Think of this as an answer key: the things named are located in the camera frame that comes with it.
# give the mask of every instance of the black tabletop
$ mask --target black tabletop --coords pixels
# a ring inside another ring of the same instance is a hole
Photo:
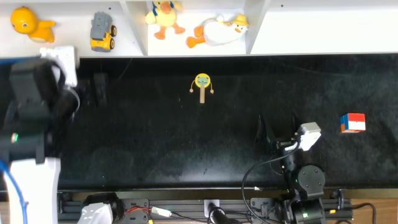
[[[396,55],[81,60],[79,79],[109,74],[109,103],[76,115],[58,189],[239,187],[251,166],[276,156],[254,144],[259,114],[276,135],[289,135],[292,113],[322,129],[305,156],[325,171],[326,187],[397,187],[397,62]],[[198,88],[189,92],[199,73],[215,91],[206,89],[204,105]],[[2,93],[9,91],[3,78]],[[346,113],[364,113],[367,130],[341,134]],[[247,185],[285,188],[270,166],[253,171]]]

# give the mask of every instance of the yellow plush duck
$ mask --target yellow plush duck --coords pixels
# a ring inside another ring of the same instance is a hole
[[[159,40],[166,38],[166,29],[174,27],[176,34],[185,32],[183,27],[177,24],[177,13],[175,10],[181,11],[182,5],[177,1],[154,1],[152,2],[153,10],[148,13],[145,21],[151,25],[155,22],[160,26],[160,31],[155,33],[155,37]]]
[[[239,14],[232,22],[225,22],[223,16],[208,19],[202,26],[195,28],[195,37],[188,37],[187,45],[194,48],[198,44],[206,43],[219,46],[231,43],[243,37],[248,31],[249,24],[246,16]]]
[[[54,42],[55,37],[51,27],[54,21],[40,21],[36,15],[26,7],[20,7],[11,14],[11,24],[15,31],[27,34],[35,42]]]

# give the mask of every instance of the blue cable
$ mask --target blue cable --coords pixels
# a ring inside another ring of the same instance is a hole
[[[19,203],[21,203],[22,217],[24,219],[24,224],[27,224],[27,212],[26,212],[27,204],[25,203],[24,196],[22,195],[21,189],[19,188],[17,182],[15,181],[14,177],[10,173],[8,166],[2,160],[0,160],[0,170],[2,170],[8,176],[8,178],[11,180],[11,183],[15,187],[15,190],[17,191],[17,194],[19,197]]]

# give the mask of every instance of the toy truck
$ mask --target toy truck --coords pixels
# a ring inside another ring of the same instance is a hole
[[[112,37],[116,36],[118,30],[112,24],[111,16],[104,12],[97,12],[91,25],[91,49],[96,52],[110,52],[114,49]]]

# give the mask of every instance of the rubik's cube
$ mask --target rubik's cube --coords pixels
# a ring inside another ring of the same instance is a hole
[[[340,118],[342,133],[358,133],[366,130],[365,114],[348,113]]]

